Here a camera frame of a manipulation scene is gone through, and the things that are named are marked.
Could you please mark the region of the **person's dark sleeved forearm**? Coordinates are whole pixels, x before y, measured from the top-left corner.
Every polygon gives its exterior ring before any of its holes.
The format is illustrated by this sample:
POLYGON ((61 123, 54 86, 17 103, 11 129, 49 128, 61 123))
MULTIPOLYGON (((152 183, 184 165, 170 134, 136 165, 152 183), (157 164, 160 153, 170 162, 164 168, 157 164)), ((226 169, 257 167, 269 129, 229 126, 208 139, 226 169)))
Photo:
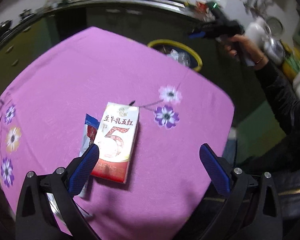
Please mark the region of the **person's dark sleeved forearm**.
POLYGON ((300 99, 271 62, 255 70, 255 75, 290 146, 300 151, 300 99))

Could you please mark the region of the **person's right hand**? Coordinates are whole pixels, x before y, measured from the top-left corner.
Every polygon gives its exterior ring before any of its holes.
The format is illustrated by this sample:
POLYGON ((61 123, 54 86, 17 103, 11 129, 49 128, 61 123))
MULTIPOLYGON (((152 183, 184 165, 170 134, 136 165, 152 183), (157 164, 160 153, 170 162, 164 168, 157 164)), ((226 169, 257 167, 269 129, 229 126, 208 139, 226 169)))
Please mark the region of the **person's right hand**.
POLYGON ((254 70, 262 69, 269 62, 263 51, 248 37, 237 34, 228 38, 227 41, 239 44, 240 49, 253 61, 254 70))

